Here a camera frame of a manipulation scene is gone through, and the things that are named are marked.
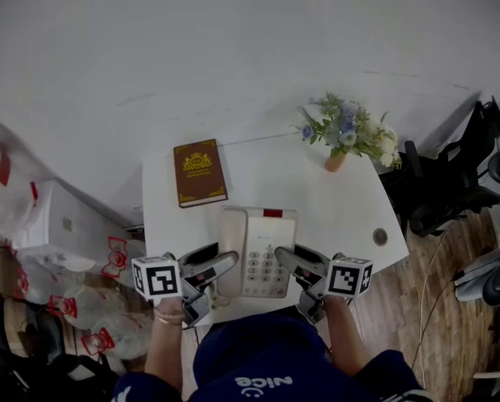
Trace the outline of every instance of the white wall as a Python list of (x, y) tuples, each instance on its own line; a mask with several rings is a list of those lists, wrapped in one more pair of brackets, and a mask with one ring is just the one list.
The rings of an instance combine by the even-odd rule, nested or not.
[(146, 153), (292, 131), (325, 90), (437, 149), (500, 101), (500, 0), (0, 0), (0, 122), (132, 221)]

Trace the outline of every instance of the orange vase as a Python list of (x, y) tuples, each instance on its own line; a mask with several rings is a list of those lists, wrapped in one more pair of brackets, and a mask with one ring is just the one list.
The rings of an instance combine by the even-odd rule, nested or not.
[(344, 160), (347, 158), (346, 153), (339, 153), (335, 157), (330, 157), (326, 160), (324, 168), (326, 168), (330, 173), (335, 173), (340, 167), (343, 166)]

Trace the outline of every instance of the white cable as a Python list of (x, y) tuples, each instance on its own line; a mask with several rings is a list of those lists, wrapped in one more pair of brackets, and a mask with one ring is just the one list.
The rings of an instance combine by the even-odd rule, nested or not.
[(423, 389), (426, 387), (425, 386), (425, 368), (423, 367), (423, 300), (425, 299), (425, 288), (426, 288), (426, 280), (428, 279), (428, 273), (430, 271), (430, 267), (432, 266), (432, 262), (434, 261), (434, 258), (436, 257), (437, 251), (440, 249), (441, 244), (443, 243), (443, 240), (445, 239), (446, 235), (449, 233), (449, 229), (451, 228), (452, 224), (450, 224), (447, 229), (445, 230), (445, 233), (441, 237), (440, 243), (436, 247), (436, 251), (434, 251), (434, 254), (430, 258), (430, 262), (428, 264), (428, 268), (426, 269), (425, 273), (425, 280), (423, 281), (423, 291), (421, 292), (420, 295), (420, 320), (419, 320), (419, 360), (420, 360), (420, 371), (422, 373), (423, 377)]

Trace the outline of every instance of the person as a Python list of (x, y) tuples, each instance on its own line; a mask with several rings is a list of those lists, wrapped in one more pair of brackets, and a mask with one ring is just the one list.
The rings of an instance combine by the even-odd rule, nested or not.
[[(172, 298), (155, 308), (145, 373), (124, 375), (114, 402), (181, 401), (181, 305)], [(401, 352), (369, 357), (342, 298), (326, 297), (324, 309), (331, 352), (299, 313), (279, 311), (214, 325), (193, 361), (198, 389), (190, 402), (433, 400)]]

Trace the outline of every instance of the brown book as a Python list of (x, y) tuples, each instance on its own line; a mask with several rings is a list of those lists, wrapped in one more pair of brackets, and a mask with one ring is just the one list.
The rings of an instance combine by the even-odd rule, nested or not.
[(216, 140), (173, 149), (179, 207), (224, 201), (227, 197)]

